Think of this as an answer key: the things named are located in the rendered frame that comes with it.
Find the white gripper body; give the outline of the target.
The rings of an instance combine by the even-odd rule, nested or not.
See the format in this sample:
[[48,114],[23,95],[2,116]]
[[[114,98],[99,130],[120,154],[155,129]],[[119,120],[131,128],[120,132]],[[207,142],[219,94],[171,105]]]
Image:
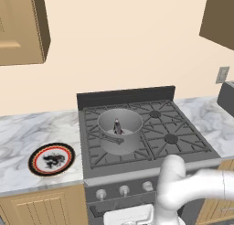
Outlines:
[[152,204],[117,209],[106,212],[103,216],[104,225],[150,225],[154,220]]

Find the grey metal pot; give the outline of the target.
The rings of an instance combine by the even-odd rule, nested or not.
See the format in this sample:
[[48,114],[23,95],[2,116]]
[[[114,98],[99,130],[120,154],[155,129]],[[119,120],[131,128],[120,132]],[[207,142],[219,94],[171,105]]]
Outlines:
[[[123,134],[113,131],[114,121],[118,119]],[[143,118],[129,109],[116,108],[103,112],[98,118],[101,147],[109,154],[128,155],[140,147]]]

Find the white stove knob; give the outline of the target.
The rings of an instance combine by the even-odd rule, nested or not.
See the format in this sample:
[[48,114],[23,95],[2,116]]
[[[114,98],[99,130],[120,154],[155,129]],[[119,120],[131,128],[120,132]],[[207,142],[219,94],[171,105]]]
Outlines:
[[130,192],[130,189],[128,186],[121,186],[119,188],[119,192],[122,196],[126,197],[128,195],[128,193]]
[[146,191],[146,192],[149,192],[149,191],[153,191],[154,188],[153,188],[153,184],[151,181],[146,181],[143,183],[143,189]]
[[107,196],[107,193],[105,189],[99,189],[96,191],[96,198],[99,199],[100,201],[104,201],[106,196]]

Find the wooden base cupboard door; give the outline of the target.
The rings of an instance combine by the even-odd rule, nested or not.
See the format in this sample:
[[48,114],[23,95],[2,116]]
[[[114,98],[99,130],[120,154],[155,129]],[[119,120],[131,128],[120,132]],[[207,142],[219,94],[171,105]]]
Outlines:
[[0,197],[5,225],[89,225],[82,184]]

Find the small dark piece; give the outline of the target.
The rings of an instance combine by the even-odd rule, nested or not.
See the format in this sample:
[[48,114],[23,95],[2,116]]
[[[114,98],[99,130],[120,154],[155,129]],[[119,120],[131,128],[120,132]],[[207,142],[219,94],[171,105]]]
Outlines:
[[123,134],[123,130],[121,128],[121,124],[120,124],[118,119],[115,119],[115,121],[114,121],[113,131],[116,134]]

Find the wooden base cupboard drawers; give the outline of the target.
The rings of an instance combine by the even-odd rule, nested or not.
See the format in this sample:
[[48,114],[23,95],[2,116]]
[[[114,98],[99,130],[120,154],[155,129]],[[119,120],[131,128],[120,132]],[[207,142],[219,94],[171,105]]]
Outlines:
[[199,183],[205,199],[196,225],[234,225],[234,159],[222,161],[218,170],[203,173]]

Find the grey gas stove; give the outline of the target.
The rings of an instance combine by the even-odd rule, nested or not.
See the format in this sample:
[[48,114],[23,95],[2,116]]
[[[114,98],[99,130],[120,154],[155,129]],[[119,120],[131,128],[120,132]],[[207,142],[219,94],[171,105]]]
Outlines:
[[[168,155],[182,157],[189,175],[201,168],[218,168],[218,153],[174,103],[175,89],[164,86],[77,95],[89,225],[104,225],[104,215],[95,218],[91,205],[109,212],[154,204],[160,166]],[[143,118],[140,147],[128,155],[109,154],[100,144],[98,118],[116,108],[132,110]],[[153,191],[143,189],[146,181],[152,182]],[[126,197],[119,192],[121,186],[130,189]],[[106,190],[104,201],[96,198],[99,189]]]

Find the black red patterned plate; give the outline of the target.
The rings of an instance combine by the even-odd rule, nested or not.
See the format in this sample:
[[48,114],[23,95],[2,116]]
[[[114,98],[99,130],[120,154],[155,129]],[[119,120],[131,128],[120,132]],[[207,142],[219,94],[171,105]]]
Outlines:
[[67,144],[51,143],[40,146],[28,158],[28,169],[39,177],[53,177],[68,170],[76,158],[75,150]]

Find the dark grey toaster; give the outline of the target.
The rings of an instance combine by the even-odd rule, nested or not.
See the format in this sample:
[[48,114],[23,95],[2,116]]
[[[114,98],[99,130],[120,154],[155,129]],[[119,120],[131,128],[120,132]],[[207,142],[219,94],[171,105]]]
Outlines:
[[234,81],[225,81],[222,84],[217,104],[234,117]]

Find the grey wall outlet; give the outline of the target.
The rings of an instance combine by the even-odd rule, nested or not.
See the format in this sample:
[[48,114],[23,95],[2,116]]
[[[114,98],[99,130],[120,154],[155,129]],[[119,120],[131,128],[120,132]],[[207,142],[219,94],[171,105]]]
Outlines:
[[226,80],[228,73],[229,67],[220,67],[216,79],[216,84],[223,83]]

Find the wooden wall cupboard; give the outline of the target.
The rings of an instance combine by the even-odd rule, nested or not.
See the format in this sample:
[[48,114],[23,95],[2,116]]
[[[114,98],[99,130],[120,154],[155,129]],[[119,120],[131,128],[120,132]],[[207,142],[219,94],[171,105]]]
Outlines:
[[45,0],[0,0],[0,66],[43,64],[50,42]]
[[234,0],[207,0],[199,35],[234,50]]

